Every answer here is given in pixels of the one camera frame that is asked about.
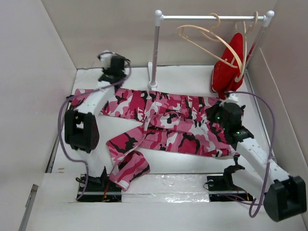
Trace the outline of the pink camouflage trousers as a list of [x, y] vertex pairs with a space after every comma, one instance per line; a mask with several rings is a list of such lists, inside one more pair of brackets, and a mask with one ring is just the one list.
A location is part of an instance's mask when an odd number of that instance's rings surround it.
[[206, 157], [236, 155], [219, 124], [207, 120], [205, 110], [216, 102], [215, 97], [118, 89], [99, 114], [140, 125], [106, 143], [114, 165], [110, 181], [126, 191], [134, 179], [149, 173], [150, 165], [138, 148]]

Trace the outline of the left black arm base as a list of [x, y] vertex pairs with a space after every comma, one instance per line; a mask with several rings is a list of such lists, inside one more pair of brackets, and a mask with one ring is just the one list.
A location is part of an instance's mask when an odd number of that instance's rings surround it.
[[122, 189], [109, 180], [106, 167], [100, 177], [89, 177], [85, 185], [86, 175], [76, 178], [79, 183], [77, 201], [79, 202], [121, 202]]

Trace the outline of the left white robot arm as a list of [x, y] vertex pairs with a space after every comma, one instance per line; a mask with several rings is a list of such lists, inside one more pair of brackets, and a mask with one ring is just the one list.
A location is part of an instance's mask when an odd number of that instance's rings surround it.
[[101, 175], [103, 165], [99, 155], [91, 153], [100, 139], [96, 116], [129, 77], [125, 69], [130, 68], [130, 60], [111, 51], [99, 54], [98, 59], [103, 62], [102, 75], [95, 89], [74, 96], [79, 102], [64, 115], [64, 140], [87, 163], [86, 174], [92, 177], [91, 186], [102, 191], [107, 186], [107, 178]]

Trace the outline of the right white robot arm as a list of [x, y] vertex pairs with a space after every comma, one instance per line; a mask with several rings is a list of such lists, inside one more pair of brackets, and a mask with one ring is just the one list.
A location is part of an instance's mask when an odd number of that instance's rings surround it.
[[262, 203], [267, 215], [275, 222], [305, 213], [305, 181], [300, 176], [291, 176], [259, 146], [254, 135], [242, 125], [244, 108], [236, 103], [217, 102], [206, 109], [207, 120], [220, 125], [227, 143], [255, 171], [252, 174], [236, 162], [224, 169], [224, 187], [247, 191]]

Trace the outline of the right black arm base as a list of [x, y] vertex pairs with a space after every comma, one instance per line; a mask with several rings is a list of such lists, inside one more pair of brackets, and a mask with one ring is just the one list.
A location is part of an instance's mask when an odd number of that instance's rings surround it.
[[244, 189], [233, 184], [233, 173], [245, 168], [239, 164], [229, 166], [224, 169], [223, 173], [212, 174], [207, 176], [203, 188], [209, 193], [210, 202], [242, 202], [250, 204], [253, 196]]

